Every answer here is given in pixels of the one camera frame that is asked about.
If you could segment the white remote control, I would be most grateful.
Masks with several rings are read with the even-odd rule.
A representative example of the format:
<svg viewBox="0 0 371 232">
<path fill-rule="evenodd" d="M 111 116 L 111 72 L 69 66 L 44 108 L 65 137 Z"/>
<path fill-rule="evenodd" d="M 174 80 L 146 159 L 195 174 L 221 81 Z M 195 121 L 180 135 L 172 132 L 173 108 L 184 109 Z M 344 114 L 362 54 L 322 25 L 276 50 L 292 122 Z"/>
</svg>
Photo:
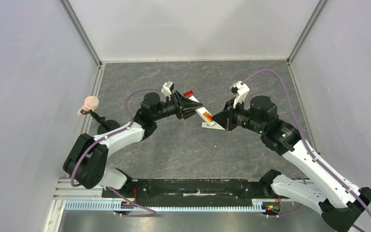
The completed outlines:
<svg viewBox="0 0 371 232">
<path fill-rule="evenodd" d="M 214 121 L 212 121 L 211 123 L 208 122 L 207 119 L 203 116 L 203 114 L 204 114 L 205 112 L 210 113 L 210 112 L 209 112 L 209 111 L 208 111 L 204 106 L 202 106 L 202 107 L 196 109 L 195 112 L 196 112 L 196 113 L 197 113 L 197 114 L 202 118 L 203 122 L 209 123 L 209 124 L 211 124 L 211 125 L 213 125 L 214 123 L 216 123 L 216 122 L 214 122 Z"/>
</svg>

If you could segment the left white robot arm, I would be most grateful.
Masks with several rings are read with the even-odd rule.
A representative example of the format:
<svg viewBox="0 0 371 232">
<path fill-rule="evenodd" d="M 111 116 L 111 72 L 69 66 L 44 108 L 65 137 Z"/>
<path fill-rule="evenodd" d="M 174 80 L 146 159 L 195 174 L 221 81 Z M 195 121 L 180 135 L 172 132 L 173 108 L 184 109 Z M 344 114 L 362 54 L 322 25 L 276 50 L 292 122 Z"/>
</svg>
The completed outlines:
<svg viewBox="0 0 371 232">
<path fill-rule="evenodd" d="M 200 102 L 186 98 L 178 91 L 166 97 L 165 101 L 161 101 L 156 92 L 149 92 L 126 125 L 96 136 L 79 135 L 63 170 L 70 175 L 73 187 L 113 188 L 120 197 L 127 197 L 132 193 L 130 177 L 118 168 L 108 168 L 107 159 L 120 149 L 148 138 L 157 129 L 158 120 L 169 116 L 187 119 L 202 107 Z"/>
</svg>

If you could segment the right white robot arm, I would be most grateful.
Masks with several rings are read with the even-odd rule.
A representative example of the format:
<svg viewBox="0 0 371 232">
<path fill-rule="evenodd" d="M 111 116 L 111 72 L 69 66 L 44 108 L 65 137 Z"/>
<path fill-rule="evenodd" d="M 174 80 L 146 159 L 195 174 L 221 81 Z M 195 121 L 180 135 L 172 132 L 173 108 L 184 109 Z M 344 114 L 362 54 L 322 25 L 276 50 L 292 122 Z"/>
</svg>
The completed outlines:
<svg viewBox="0 0 371 232">
<path fill-rule="evenodd" d="M 301 137 L 300 131 L 279 118 L 270 97 L 253 97 L 249 109 L 231 99 L 212 119 L 227 131 L 240 126 L 260 134 L 267 148 L 294 164 L 315 184 L 312 188 L 271 169 L 261 178 L 259 189 L 263 196 L 291 198 L 320 214 L 338 232 L 349 231 L 371 203 L 371 188 L 360 188 L 333 169 Z"/>
</svg>

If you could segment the white remote battery cover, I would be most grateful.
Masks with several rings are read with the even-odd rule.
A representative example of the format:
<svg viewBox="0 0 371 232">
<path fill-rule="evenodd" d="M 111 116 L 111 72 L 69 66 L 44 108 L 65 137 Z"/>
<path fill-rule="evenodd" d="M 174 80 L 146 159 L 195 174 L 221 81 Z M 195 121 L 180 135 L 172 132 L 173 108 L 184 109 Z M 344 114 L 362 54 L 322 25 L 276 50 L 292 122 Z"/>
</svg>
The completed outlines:
<svg viewBox="0 0 371 232">
<path fill-rule="evenodd" d="M 217 123 L 214 123 L 213 125 L 209 124 L 209 123 L 206 123 L 206 122 L 202 122 L 201 126 L 203 128 L 206 128 L 206 129 L 215 129 L 215 130 L 222 130 L 224 131 L 225 129 L 223 127 L 221 127 L 219 124 Z"/>
</svg>

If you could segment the orange battery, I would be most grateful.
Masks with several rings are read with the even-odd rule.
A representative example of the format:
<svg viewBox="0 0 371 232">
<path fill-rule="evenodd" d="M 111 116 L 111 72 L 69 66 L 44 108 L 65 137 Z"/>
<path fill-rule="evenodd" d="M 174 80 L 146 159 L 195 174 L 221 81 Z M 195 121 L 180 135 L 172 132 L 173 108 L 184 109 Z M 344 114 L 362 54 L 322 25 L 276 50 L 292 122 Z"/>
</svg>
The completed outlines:
<svg viewBox="0 0 371 232">
<path fill-rule="evenodd" d="M 207 121 L 208 122 L 212 122 L 213 120 L 212 120 L 212 115 L 210 114 L 210 113 L 208 113 L 208 112 L 205 112 L 204 114 L 203 114 L 203 116 L 207 119 Z"/>
</svg>

